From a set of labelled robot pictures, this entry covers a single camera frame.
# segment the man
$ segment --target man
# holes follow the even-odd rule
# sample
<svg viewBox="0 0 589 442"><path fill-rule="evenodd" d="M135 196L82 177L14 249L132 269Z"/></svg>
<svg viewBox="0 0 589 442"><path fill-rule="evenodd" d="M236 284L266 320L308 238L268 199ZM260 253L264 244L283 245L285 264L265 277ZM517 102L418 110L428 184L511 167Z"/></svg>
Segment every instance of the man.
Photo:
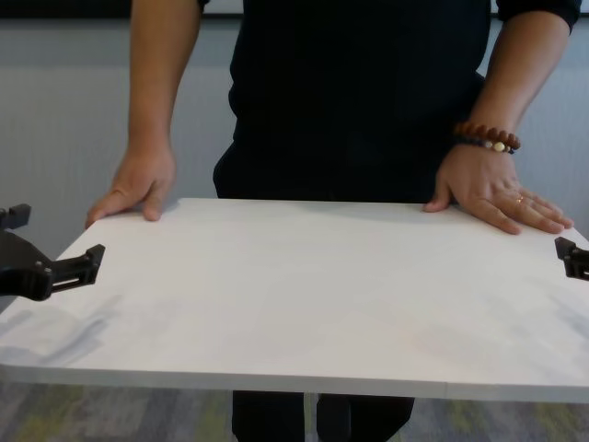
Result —
<svg viewBox="0 0 589 442"><path fill-rule="evenodd" d="M172 109L204 3L133 2L129 145L89 225L141 202L147 220L161 216L175 179ZM571 227L520 185L510 155L453 137L469 121L482 144L497 145L487 128L514 143L507 134L558 63L581 0L498 3L505 25L483 82L488 0L244 0L219 197L423 202L426 212L454 199L510 234ZM363 442L388 440L413 404L346 401L350 440ZM233 427L240 442L301 442L302 395L236 392Z"/></svg>

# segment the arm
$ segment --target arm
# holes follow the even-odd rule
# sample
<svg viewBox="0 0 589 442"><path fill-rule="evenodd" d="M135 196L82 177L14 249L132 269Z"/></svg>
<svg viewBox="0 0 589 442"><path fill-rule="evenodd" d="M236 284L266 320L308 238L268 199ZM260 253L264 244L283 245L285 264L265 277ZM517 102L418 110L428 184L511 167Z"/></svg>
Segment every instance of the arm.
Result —
<svg viewBox="0 0 589 442"><path fill-rule="evenodd" d="M87 227L139 203L145 219L162 215L176 179L172 112L201 12L199 0L133 0L129 144L109 192L88 212Z"/></svg>
<svg viewBox="0 0 589 442"><path fill-rule="evenodd" d="M569 31L562 18L543 11L508 21L495 45L485 87L470 120L515 132L528 105L558 64Z"/></svg>
<svg viewBox="0 0 589 442"><path fill-rule="evenodd" d="M129 136L168 136L200 18L197 0L133 1Z"/></svg>
<svg viewBox="0 0 589 442"><path fill-rule="evenodd" d="M510 6L515 8L525 3L534 2L513 1ZM559 62L575 8L578 13L581 2L553 3L568 11L568 15L553 11L514 11L495 45L471 121L515 131L528 105ZM558 207L521 186L511 156L470 145L455 146L445 158L438 170L435 195L425 210L444 210L452 196L472 215L511 234L521 232L517 222L548 233L560 233L573 224Z"/></svg>

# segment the beaded bracelet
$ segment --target beaded bracelet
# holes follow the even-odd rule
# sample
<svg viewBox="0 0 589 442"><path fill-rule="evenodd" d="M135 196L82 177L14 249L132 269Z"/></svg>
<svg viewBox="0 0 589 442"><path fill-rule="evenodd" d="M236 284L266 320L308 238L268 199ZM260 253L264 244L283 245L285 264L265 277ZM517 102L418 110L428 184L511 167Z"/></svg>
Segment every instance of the beaded bracelet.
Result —
<svg viewBox="0 0 589 442"><path fill-rule="evenodd" d="M514 134L474 122L458 123L454 128L454 135L459 143L480 145L496 152L508 154L513 154L522 146L519 138Z"/></svg>

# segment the finger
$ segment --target finger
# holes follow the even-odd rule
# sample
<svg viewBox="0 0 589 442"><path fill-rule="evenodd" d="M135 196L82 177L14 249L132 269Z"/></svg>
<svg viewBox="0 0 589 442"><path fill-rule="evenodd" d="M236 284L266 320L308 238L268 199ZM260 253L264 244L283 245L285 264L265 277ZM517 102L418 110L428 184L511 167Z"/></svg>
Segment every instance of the finger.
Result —
<svg viewBox="0 0 589 442"><path fill-rule="evenodd" d="M535 203L538 203L540 205L544 205L548 209L551 209L555 212L562 214L562 209L560 209L560 207L558 207L557 205L551 203L550 201L542 198L541 196L536 195L535 193L529 191L528 189L521 189L519 191L519 193L522 196L524 196L525 198L529 198L530 200L534 201Z"/></svg>
<svg viewBox="0 0 589 442"><path fill-rule="evenodd" d="M564 226L535 210L526 198L513 198L511 195L498 195L496 202L502 211L522 224L548 233L560 233Z"/></svg>
<svg viewBox="0 0 589 442"><path fill-rule="evenodd" d="M128 195L117 190L110 191L90 209L87 215L86 227L88 228L99 219L108 215L117 214L132 205L134 205L134 202L131 201Z"/></svg>
<svg viewBox="0 0 589 442"><path fill-rule="evenodd" d="M571 228L574 225L574 223L572 222L572 220L570 218L568 218L567 216L563 215L560 212L557 212L553 209L549 209L544 204L537 203L534 200L527 200L527 203L529 204L530 207L532 207L534 210L536 210L539 214L554 221L555 223L560 224L564 228Z"/></svg>
<svg viewBox="0 0 589 442"><path fill-rule="evenodd" d="M435 194L432 200L423 207L423 211L433 214L448 208L452 200L452 192L446 182L440 178L435 182Z"/></svg>
<svg viewBox="0 0 589 442"><path fill-rule="evenodd" d="M164 210L164 201L170 186L164 182L155 182L144 201L144 218L158 221Z"/></svg>
<svg viewBox="0 0 589 442"><path fill-rule="evenodd" d="M520 191L522 196L525 198L529 198L530 205L534 208L537 212L540 212L542 215L547 216L552 221L555 221L559 224L562 224L566 228L572 228L574 226L574 221L566 216L562 209L560 209L557 205L551 203L548 200L536 195L535 193L529 191L528 189L522 189Z"/></svg>
<svg viewBox="0 0 589 442"><path fill-rule="evenodd" d="M491 204L488 200L478 199L474 203L465 206L471 214L486 223L491 224L511 235L519 235L522 229L512 219L506 216L499 207Z"/></svg>

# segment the white table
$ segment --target white table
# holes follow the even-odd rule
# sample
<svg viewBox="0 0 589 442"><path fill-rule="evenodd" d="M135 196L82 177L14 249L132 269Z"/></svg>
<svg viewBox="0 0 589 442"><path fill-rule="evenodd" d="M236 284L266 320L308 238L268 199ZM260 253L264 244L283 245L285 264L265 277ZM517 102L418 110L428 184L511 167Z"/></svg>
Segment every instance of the white table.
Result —
<svg viewBox="0 0 589 442"><path fill-rule="evenodd" d="M64 254L104 244L96 285L9 307L2 376L589 401L589 284L554 238L417 205L181 200Z"/></svg>

